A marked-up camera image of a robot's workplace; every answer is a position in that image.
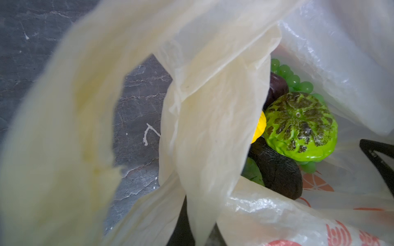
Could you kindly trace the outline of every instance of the black avocado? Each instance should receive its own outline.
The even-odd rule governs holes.
[[[263,137],[252,143],[248,156],[260,169],[265,187],[293,200],[302,195],[302,175],[296,162],[274,151]]]

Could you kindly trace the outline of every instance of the gray marble surface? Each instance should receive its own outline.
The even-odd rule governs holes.
[[[63,34],[98,0],[0,0],[0,141],[26,92],[43,71]],[[114,115],[113,150],[124,166],[104,231],[125,216],[138,198],[158,188],[162,104],[171,77],[149,57],[125,78]]]

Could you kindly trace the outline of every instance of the crumpled plastic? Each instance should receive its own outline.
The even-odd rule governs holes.
[[[292,58],[292,68],[311,72],[316,91],[352,120],[338,116],[338,123],[348,127],[340,124],[340,148],[321,163],[322,175],[332,179],[337,192],[318,185],[304,191],[306,205],[317,211],[240,177],[269,88],[270,54],[280,42],[273,54],[281,54],[290,42],[284,31],[281,41],[276,23],[301,3],[101,2],[61,41],[8,133],[0,170],[4,245],[165,245],[185,195],[196,245],[204,245],[215,222],[228,245],[393,243],[394,201],[376,170],[363,179],[371,164],[353,155],[360,135],[352,132],[365,130],[381,140],[365,126],[389,131],[391,118],[383,116],[391,111],[382,102],[391,98],[377,89],[367,94],[375,86],[364,80],[355,102],[364,96],[362,106],[370,107],[356,110],[340,94],[343,87],[325,86],[341,85],[342,77],[350,75],[322,73],[318,59],[303,59],[304,47],[287,49],[283,59]],[[333,45],[329,49],[337,52]],[[151,52],[173,78],[162,112],[161,187],[138,200],[103,238],[102,221],[121,179],[119,168],[112,166],[113,109],[124,76]],[[341,77],[323,80],[322,74],[336,73]],[[358,81],[348,80],[347,92],[354,92]],[[382,116],[381,122],[367,119],[374,116]],[[358,188],[361,182],[367,190]],[[353,203],[344,205],[332,196],[353,198]],[[354,210],[379,204],[379,211]]]

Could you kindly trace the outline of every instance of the white paint spot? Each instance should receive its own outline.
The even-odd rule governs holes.
[[[148,146],[148,141],[147,141],[147,133],[148,133],[148,130],[149,129],[152,129],[159,137],[160,137],[160,134],[151,126],[151,125],[149,125],[148,123],[147,123],[147,129],[145,130],[145,134],[144,134],[144,138],[143,138],[143,142],[145,143],[145,146]]]

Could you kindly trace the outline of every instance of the dark brown fruit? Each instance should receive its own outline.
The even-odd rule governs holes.
[[[264,185],[285,197],[297,199],[302,195],[302,175],[291,158],[279,154],[259,137],[249,150],[263,177]]]
[[[287,85],[286,80],[281,76],[271,72],[268,96],[264,104],[263,110],[265,111],[268,106],[271,105],[271,103],[273,103],[276,99],[287,93],[289,93],[289,86]]]

